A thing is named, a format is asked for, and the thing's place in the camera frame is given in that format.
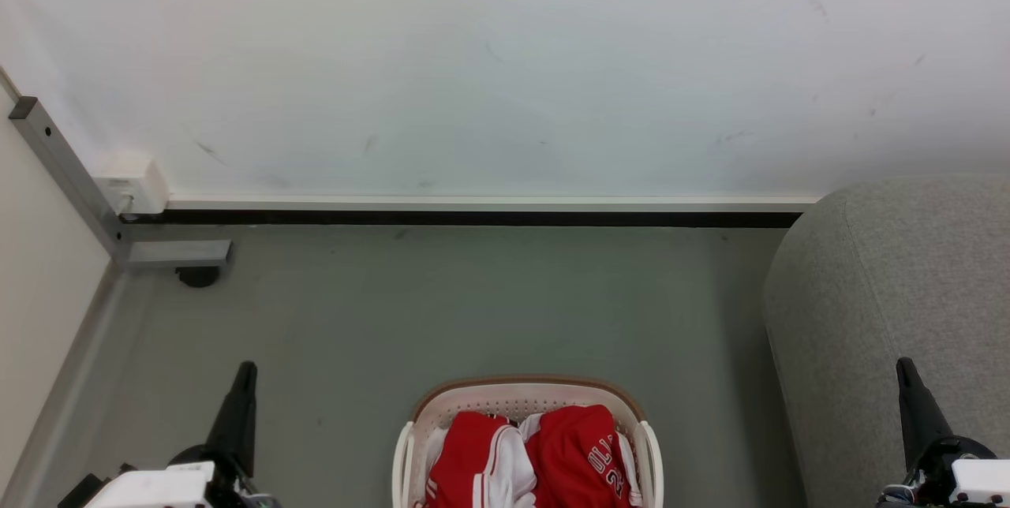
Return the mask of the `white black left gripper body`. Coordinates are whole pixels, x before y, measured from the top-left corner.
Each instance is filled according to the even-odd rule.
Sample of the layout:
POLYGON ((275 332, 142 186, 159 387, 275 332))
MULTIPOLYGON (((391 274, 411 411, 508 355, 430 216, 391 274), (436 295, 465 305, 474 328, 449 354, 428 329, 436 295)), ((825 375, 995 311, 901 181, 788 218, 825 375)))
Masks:
POLYGON ((241 458, 228 450, 193 446, 165 469, 124 469, 88 492, 84 507, 281 507, 252 486, 241 458))

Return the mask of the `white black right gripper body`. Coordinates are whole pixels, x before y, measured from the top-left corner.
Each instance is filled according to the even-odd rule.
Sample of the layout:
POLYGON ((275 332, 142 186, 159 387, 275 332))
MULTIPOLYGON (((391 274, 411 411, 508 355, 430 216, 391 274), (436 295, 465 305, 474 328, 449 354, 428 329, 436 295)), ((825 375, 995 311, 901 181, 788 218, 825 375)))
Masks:
POLYGON ((906 478, 880 493, 881 507, 1007 507, 1009 461, 963 436, 937 439, 906 478))

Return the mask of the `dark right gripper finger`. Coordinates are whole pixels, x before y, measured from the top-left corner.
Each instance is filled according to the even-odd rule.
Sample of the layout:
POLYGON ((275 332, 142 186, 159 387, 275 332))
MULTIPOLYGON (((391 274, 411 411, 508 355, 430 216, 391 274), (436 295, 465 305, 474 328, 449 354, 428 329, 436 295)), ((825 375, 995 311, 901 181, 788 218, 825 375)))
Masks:
POLYGON ((934 441, 947 439, 953 432, 911 358, 898 358, 896 378, 905 468, 911 471, 934 441))

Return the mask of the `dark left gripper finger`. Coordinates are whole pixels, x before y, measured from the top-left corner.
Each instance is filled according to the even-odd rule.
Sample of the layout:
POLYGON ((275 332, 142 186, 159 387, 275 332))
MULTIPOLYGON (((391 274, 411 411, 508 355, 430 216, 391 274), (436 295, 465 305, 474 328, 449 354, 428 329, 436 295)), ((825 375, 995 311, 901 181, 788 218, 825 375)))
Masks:
POLYGON ((206 455, 245 478, 255 475, 256 383, 256 364, 243 361, 205 441, 206 455))

